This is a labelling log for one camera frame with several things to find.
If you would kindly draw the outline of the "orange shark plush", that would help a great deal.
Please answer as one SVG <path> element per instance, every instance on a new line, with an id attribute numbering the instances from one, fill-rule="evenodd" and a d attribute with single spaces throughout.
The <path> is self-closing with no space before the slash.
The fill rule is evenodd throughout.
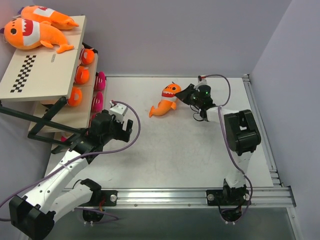
<path id="1" fill-rule="evenodd" d="M 72 17 L 45 6 L 28 5 L 21 8 L 18 13 L 24 19 L 39 23 L 49 22 L 59 30 L 72 30 L 79 27 L 79 24 Z"/>
<path id="2" fill-rule="evenodd" d="M 167 85 L 161 92 L 161 100 L 159 101 L 157 107 L 154 105 L 150 108 L 148 116 L 161 117 L 167 114 L 170 110 L 175 110 L 177 108 L 177 96 L 176 94 L 181 92 L 182 88 L 172 82 Z"/>
<path id="3" fill-rule="evenodd" d="M 25 18 L 14 18 L 0 29 L 4 39 L 19 50 L 32 50 L 40 46 L 52 49 L 58 46 L 56 52 L 64 53 L 74 49 L 61 30 L 50 22 L 37 22 Z"/>

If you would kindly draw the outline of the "white pink glasses plush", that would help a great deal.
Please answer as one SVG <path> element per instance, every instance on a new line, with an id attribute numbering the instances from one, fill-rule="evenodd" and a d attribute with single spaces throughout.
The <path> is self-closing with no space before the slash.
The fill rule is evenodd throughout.
<path id="1" fill-rule="evenodd" d="M 90 119 L 89 119 L 89 123 L 88 123 L 88 127 L 91 126 L 92 124 L 92 120 L 96 117 L 97 113 L 93 113 L 91 114 L 90 116 Z M 62 132 L 60 133 L 60 137 L 59 139 L 62 141 L 62 142 L 65 142 L 70 136 L 72 136 L 73 133 L 70 133 L 70 132 Z"/>
<path id="2" fill-rule="evenodd" d="M 91 111 L 97 113 L 102 111 L 104 104 L 104 96 L 101 92 L 97 92 L 96 95 L 92 98 Z"/>

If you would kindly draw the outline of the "black haired doll plush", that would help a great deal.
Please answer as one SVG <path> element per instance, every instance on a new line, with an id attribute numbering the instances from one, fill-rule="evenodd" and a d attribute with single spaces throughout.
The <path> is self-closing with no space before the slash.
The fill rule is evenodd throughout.
<path id="1" fill-rule="evenodd" d="M 89 68 L 79 65 L 76 68 L 74 83 L 78 85 L 83 85 L 89 81 L 89 78 L 90 78 Z"/>
<path id="2" fill-rule="evenodd" d="M 78 87 L 73 87 L 70 98 L 67 100 L 67 105 L 70 107 L 77 107 L 81 104 L 83 99 L 82 90 Z"/>
<path id="3" fill-rule="evenodd" d="M 83 45 L 81 46 L 79 60 L 80 64 L 87 66 L 90 65 L 95 59 L 95 53 L 93 48 L 85 48 Z"/>

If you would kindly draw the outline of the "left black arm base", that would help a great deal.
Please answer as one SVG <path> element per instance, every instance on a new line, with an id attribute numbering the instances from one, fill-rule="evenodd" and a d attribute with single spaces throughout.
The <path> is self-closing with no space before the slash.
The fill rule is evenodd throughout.
<path id="1" fill-rule="evenodd" d="M 80 211 L 80 217 L 84 223 L 91 226 L 115 222 L 119 220 L 119 217 L 106 212 L 105 207 L 115 207 L 117 200 L 118 191 L 100 190 L 93 193 L 90 201 L 83 203 L 76 210 Z"/>

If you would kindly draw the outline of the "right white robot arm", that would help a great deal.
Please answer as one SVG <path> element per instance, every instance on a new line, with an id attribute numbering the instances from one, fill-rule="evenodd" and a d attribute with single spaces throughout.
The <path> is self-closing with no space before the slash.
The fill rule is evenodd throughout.
<path id="1" fill-rule="evenodd" d="M 239 191 L 246 191 L 249 161 L 261 143 L 261 134 L 251 110 L 230 110 L 217 105 L 211 98 L 208 85 L 190 84 L 176 94 L 183 103 L 197 109 L 206 122 L 220 124 L 227 153 L 233 166 L 224 179 L 222 200 L 232 205 L 240 198 Z"/>

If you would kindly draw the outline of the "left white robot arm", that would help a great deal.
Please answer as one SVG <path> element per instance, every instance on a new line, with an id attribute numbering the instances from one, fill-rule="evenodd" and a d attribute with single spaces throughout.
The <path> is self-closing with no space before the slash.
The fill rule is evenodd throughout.
<path id="1" fill-rule="evenodd" d="M 63 194 L 69 182 L 98 155 L 110 140 L 129 142 L 133 121 L 124 125 L 128 108 L 117 104 L 103 110 L 92 120 L 87 133 L 75 140 L 63 158 L 43 181 L 23 197 L 15 195 L 9 202 L 11 224 L 32 240 L 43 240 L 55 223 L 82 204 L 95 206 L 103 199 L 102 187 L 91 179 Z"/>

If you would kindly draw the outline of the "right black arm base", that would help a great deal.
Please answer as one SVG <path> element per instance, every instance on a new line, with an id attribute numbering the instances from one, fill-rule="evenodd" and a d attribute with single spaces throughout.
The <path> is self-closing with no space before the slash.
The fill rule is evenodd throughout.
<path id="1" fill-rule="evenodd" d="M 206 190 L 208 206 L 218 207 L 220 217 L 226 224 L 235 225 L 251 205 L 252 192 L 245 186 L 240 188 L 224 187 L 223 189 Z"/>

